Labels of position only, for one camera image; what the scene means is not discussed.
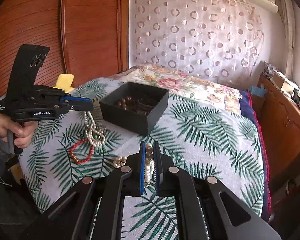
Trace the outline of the person's left hand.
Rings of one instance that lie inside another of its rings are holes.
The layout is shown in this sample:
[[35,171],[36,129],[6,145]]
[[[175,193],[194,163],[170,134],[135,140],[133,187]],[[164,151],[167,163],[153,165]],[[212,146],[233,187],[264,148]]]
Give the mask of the person's left hand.
[[12,121],[9,116],[0,114],[0,138],[8,142],[8,131],[11,131],[16,136],[14,144],[18,148],[29,146],[37,127],[37,121],[25,122],[24,126],[21,126],[19,123]]

